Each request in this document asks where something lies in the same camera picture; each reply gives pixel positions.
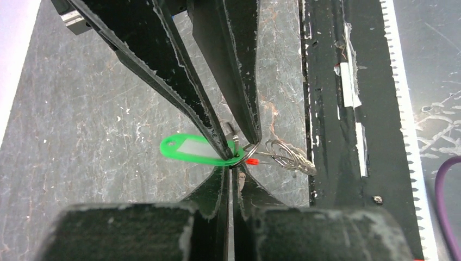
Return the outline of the metal key holder red handle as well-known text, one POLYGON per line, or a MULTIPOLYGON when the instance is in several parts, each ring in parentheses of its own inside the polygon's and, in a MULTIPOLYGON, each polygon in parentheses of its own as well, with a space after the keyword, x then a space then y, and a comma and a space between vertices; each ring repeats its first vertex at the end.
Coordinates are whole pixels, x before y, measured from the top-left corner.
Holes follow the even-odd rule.
POLYGON ((265 142, 264 149, 264 151, 258 151, 253 149, 253 145, 245 145, 243 150, 250 155, 245 163, 254 166, 277 163, 286 170, 299 171, 308 176, 317 175, 314 163, 296 147, 278 139, 269 139, 265 142))

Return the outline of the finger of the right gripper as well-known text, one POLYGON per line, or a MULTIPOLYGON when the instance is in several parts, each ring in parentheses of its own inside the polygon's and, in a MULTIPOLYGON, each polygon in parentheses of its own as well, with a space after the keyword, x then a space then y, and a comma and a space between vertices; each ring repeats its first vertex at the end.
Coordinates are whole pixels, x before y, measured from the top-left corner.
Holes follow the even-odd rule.
POLYGON ((262 139, 256 81, 260 1, 188 1, 192 35, 241 132, 262 139))

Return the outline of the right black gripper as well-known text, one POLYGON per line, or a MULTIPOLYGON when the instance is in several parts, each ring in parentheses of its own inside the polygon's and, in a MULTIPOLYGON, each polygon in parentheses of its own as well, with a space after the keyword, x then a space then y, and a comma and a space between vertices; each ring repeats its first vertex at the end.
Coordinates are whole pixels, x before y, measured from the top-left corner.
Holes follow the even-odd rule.
POLYGON ((51 2, 74 35, 93 27, 120 62, 185 114, 222 159, 233 158, 165 1, 51 2))

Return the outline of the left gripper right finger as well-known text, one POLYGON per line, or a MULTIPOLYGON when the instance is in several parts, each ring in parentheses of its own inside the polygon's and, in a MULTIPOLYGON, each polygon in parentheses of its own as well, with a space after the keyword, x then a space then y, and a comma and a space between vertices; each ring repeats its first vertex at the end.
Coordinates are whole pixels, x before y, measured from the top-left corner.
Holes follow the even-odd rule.
POLYGON ((289 207, 244 166, 232 181, 236 260, 413 260, 383 209, 289 207))

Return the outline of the key with green tag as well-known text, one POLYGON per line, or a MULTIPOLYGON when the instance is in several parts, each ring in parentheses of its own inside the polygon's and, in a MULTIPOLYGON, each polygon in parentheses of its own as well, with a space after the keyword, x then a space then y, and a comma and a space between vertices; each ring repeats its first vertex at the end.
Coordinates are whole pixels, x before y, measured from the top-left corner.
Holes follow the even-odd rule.
POLYGON ((226 122, 226 127, 230 133, 226 136, 225 144, 231 149, 231 159, 222 159, 205 137, 186 133, 177 133, 163 139, 159 145, 160 153, 172 159, 219 167, 234 167, 245 163, 253 153, 245 152, 240 146, 238 131, 230 122, 226 122))

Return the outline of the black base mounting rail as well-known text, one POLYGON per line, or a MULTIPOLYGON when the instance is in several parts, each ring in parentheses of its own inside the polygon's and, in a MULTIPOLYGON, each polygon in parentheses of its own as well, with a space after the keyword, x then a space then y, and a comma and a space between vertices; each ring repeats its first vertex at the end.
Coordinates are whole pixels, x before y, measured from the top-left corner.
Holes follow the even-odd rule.
POLYGON ((438 260, 393 1, 299 1, 316 207, 378 207, 438 260))

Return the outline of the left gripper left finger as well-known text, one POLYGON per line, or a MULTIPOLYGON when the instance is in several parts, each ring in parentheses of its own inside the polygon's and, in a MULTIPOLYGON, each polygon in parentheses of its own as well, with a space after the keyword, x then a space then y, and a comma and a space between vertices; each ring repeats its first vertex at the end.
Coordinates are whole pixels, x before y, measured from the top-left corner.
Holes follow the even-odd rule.
POLYGON ((77 204, 51 225, 37 260, 226 260, 229 168, 179 202, 77 204))

